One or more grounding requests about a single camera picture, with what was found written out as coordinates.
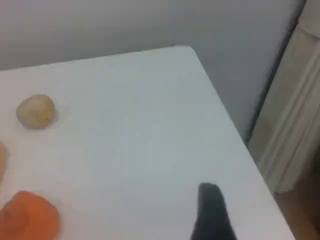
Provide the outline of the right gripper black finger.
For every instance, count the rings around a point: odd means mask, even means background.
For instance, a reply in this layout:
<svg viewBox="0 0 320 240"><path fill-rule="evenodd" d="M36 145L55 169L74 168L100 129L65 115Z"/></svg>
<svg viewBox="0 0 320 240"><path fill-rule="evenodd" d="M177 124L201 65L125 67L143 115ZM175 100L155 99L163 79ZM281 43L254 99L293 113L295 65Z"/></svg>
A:
<svg viewBox="0 0 320 240"><path fill-rule="evenodd" d="M216 184L198 186L197 216L192 240L236 240L222 191Z"/></svg>

